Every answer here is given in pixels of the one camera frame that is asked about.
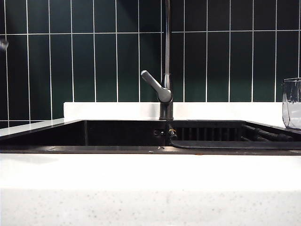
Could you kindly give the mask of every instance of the metal pipe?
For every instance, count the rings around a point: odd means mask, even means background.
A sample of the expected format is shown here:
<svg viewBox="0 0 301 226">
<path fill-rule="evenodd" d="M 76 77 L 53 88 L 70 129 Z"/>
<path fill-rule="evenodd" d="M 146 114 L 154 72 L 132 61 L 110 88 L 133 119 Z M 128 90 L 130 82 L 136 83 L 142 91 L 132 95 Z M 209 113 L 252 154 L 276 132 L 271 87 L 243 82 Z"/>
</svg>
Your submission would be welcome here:
<svg viewBox="0 0 301 226">
<path fill-rule="evenodd" d="M 165 41 L 165 74 L 170 74 L 170 37 L 171 37 L 171 9 L 170 0 L 165 0 L 165 21 L 166 21 L 166 41 Z"/>
</svg>

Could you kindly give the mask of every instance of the faucet base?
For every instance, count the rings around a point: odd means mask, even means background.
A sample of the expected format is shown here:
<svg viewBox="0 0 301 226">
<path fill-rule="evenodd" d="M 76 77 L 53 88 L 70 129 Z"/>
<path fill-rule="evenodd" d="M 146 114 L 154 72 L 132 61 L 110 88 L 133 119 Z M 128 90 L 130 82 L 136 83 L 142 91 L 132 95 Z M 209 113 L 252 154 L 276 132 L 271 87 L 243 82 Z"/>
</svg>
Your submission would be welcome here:
<svg viewBox="0 0 301 226">
<path fill-rule="evenodd" d="M 166 121 L 172 121 L 174 118 L 166 118 L 166 117 L 160 117 L 159 120 L 166 120 Z"/>
</svg>

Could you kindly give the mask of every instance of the green tile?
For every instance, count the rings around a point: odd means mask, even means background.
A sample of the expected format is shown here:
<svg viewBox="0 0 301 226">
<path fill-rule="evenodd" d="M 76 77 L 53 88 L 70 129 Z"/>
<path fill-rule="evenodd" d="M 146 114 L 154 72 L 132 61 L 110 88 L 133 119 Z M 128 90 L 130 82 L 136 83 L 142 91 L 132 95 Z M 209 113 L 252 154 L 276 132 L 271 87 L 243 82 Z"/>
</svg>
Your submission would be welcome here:
<svg viewBox="0 0 301 226">
<path fill-rule="evenodd" d="M 298 77 L 298 32 L 277 32 L 276 101 L 282 102 L 283 79 Z"/>
<path fill-rule="evenodd" d="M 231 33 L 230 101 L 250 102 L 252 94 L 252 32 Z"/>
<path fill-rule="evenodd" d="M 174 102 L 183 101 L 183 33 L 174 33 L 171 38 L 171 78 L 174 87 Z"/>
<path fill-rule="evenodd" d="M 5 33 L 4 24 L 4 0 L 0 0 L 0 34 Z"/>
<path fill-rule="evenodd" d="M 7 121 L 0 121 L 0 129 L 7 128 L 8 122 Z"/>
<path fill-rule="evenodd" d="M 72 0 L 72 31 L 93 32 L 93 1 Z"/>
<path fill-rule="evenodd" d="M 30 111 L 32 120 L 51 119 L 49 36 L 29 36 Z"/>
<path fill-rule="evenodd" d="M 8 41 L 9 119 L 28 120 L 27 38 L 26 35 L 9 35 Z"/>
<path fill-rule="evenodd" d="M 71 32 L 69 0 L 50 0 L 50 30 L 52 33 Z"/>
<path fill-rule="evenodd" d="M 161 39 L 160 34 L 140 34 L 140 70 L 147 70 L 161 83 Z M 143 79 L 140 80 L 142 102 L 157 102 L 158 96 Z"/>
<path fill-rule="evenodd" d="M 275 32 L 254 33 L 253 101 L 275 99 Z"/>
<path fill-rule="evenodd" d="M 118 34 L 118 101 L 139 101 L 138 34 Z"/>
<path fill-rule="evenodd" d="M 73 35 L 74 101 L 94 102 L 93 35 Z"/>
<path fill-rule="evenodd" d="M 96 100 L 116 102 L 116 35 L 95 35 Z"/>
<path fill-rule="evenodd" d="M 72 102 L 71 36 L 51 35 L 50 40 L 52 115 L 58 119 L 63 117 L 64 102 Z"/>
<path fill-rule="evenodd" d="M 229 89 L 229 32 L 208 34 L 207 101 L 227 102 Z"/>
<path fill-rule="evenodd" d="M 96 32 L 115 32 L 115 1 L 95 0 L 95 31 Z"/>
<path fill-rule="evenodd" d="M 48 0 L 27 0 L 29 33 L 48 33 Z"/>
<path fill-rule="evenodd" d="M 26 0 L 6 0 L 8 34 L 26 33 Z"/>
<path fill-rule="evenodd" d="M 206 34 L 185 34 L 185 101 L 206 98 Z"/>
<path fill-rule="evenodd" d="M 0 51 L 0 120 L 8 119 L 7 105 L 6 56 L 5 52 Z"/>
<path fill-rule="evenodd" d="M 137 0 L 117 1 L 117 31 L 118 32 L 138 31 L 138 1 Z"/>
<path fill-rule="evenodd" d="M 140 31 L 159 32 L 161 30 L 161 1 L 143 0 L 140 1 Z"/>
</svg>

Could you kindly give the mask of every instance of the faucet handle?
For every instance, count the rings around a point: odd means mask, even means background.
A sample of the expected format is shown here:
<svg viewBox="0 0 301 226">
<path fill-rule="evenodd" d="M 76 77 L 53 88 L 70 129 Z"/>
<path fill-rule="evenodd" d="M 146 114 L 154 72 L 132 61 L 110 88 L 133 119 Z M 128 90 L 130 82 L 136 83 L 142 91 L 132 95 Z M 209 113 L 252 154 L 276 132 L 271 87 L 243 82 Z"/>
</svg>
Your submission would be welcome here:
<svg viewBox="0 0 301 226">
<path fill-rule="evenodd" d="M 172 100 L 173 96 L 170 89 L 163 88 L 148 71 L 141 72 L 141 77 L 157 92 L 158 99 L 162 103 L 168 103 Z"/>
</svg>

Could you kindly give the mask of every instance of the faucet spout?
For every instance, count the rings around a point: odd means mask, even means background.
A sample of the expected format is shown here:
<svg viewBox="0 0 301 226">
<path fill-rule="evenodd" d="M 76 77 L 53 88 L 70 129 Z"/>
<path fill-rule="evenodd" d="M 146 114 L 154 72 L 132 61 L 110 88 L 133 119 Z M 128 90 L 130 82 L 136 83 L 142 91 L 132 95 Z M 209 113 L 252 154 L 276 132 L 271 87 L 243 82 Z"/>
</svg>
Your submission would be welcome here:
<svg viewBox="0 0 301 226">
<path fill-rule="evenodd" d="M 157 92 L 158 99 L 162 103 L 169 103 L 173 96 L 169 89 L 162 87 L 148 71 L 141 72 L 141 77 Z"/>
<path fill-rule="evenodd" d="M 173 84 L 170 73 L 170 40 L 171 40 L 171 0 L 165 0 L 165 73 L 161 85 L 147 72 L 142 71 L 141 77 L 158 93 L 160 103 L 160 120 L 174 120 Z"/>
</svg>

